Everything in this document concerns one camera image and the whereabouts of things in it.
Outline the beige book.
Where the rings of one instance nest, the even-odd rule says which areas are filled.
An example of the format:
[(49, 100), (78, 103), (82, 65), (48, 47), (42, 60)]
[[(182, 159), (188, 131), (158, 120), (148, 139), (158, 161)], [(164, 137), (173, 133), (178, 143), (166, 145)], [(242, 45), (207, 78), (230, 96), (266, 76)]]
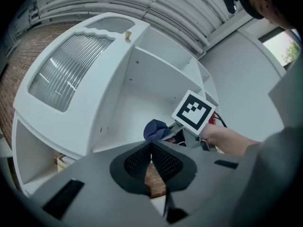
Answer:
[(73, 159), (69, 156), (63, 154), (59, 155), (59, 157), (57, 158), (57, 171), (61, 172), (62, 170), (73, 164), (75, 161), (76, 159)]

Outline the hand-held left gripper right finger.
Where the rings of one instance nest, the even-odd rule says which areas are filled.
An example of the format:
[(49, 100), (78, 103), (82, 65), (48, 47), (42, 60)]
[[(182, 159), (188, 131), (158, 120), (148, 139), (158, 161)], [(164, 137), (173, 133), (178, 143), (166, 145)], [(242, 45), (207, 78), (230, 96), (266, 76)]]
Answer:
[(152, 227), (237, 227), (263, 214), (258, 146), (242, 157), (154, 142), (152, 160), (166, 185), (164, 214)]

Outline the person's right forearm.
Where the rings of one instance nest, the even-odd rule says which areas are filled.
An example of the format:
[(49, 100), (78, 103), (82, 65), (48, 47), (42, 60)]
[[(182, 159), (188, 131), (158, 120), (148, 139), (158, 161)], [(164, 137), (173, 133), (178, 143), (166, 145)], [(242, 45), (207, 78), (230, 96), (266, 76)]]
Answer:
[(201, 138), (208, 144), (215, 145), (223, 153), (234, 156), (243, 156), (249, 146), (260, 144), (229, 128), (213, 124), (207, 124), (203, 128)]

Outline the dark blue wiping cloth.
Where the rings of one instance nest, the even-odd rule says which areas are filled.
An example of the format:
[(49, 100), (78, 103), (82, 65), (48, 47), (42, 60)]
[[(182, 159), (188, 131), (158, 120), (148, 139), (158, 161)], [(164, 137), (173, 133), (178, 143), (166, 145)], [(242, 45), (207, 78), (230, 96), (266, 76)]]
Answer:
[(145, 126), (143, 137), (145, 140), (162, 140), (169, 136), (170, 133), (170, 128), (165, 122), (153, 119)]

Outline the ribbed glass cabinet door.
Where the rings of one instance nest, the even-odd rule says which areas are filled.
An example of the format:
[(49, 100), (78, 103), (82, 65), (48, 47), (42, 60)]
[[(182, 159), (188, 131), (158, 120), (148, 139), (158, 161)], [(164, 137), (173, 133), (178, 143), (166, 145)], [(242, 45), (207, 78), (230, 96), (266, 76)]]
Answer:
[[(106, 135), (132, 49), (149, 28), (133, 17), (104, 13), (80, 22), (34, 60), (14, 100), (12, 147), (30, 136), (80, 158)], [(125, 32), (132, 33), (125, 40)]]

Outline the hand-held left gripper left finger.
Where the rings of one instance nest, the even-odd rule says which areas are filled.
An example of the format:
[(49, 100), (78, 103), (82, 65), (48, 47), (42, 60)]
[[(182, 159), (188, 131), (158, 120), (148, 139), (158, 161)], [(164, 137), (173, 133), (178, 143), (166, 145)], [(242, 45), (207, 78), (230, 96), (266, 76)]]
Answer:
[(145, 175), (149, 143), (92, 153), (44, 183), (29, 199), (44, 227), (164, 227)]

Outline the bundle of white ceiling pipes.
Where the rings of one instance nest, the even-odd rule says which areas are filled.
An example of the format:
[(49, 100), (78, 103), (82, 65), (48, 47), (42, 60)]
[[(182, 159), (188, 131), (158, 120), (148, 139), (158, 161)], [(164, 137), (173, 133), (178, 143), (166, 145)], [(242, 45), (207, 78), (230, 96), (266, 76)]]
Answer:
[(43, 23), (85, 20), (105, 12), (147, 22), (195, 55), (201, 55), (215, 31), (232, 18), (223, 0), (27, 0), (12, 31), (19, 35)]

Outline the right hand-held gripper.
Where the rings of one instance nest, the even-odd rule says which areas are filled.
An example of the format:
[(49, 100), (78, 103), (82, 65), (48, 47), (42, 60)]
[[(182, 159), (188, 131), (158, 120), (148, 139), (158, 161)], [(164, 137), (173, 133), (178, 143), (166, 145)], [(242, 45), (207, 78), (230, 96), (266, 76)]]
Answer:
[(176, 123), (169, 126), (169, 134), (163, 138), (170, 139), (182, 131), (188, 148), (201, 147), (203, 142), (201, 132), (215, 109), (215, 105), (188, 90), (172, 114)]

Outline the white shelf cabinet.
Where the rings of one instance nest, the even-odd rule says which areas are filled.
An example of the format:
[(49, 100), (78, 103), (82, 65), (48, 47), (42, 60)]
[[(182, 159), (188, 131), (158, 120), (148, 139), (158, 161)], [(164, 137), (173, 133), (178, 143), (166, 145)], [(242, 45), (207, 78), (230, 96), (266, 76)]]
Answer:
[[(130, 54), (107, 133), (91, 152), (143, 140), (145, 125), (152, 119), (172, 124), (172, 114), (188, 90), (219, 104), (207, 69), (184, 47), (149, 24)], [(25, 129), (22, 132), (26, 145), (13, 152), (13, 160), (21, 190), (30, 197), (57, 173), (54, 154), (59, 151), (34, 139)]]

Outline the person's clothing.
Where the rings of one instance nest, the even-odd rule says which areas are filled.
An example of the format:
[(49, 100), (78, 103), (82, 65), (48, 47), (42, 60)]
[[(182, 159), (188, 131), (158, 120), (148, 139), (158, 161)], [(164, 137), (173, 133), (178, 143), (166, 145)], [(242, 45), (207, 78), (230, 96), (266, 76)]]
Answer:
[(303, 62), (294, 63), (269, 92), (284, 128), (258, 148), (244, 201), (275, 205), (301, 195), (303, 176)]

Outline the window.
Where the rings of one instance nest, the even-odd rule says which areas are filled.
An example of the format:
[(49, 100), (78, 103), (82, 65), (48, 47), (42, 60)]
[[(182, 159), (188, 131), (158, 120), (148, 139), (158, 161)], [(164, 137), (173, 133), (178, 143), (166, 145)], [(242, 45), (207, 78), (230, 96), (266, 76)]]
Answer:
[(286, 69), (301, 52), (301, 39), (296, 30), (286, 30), (266, 39), (263, 45)]

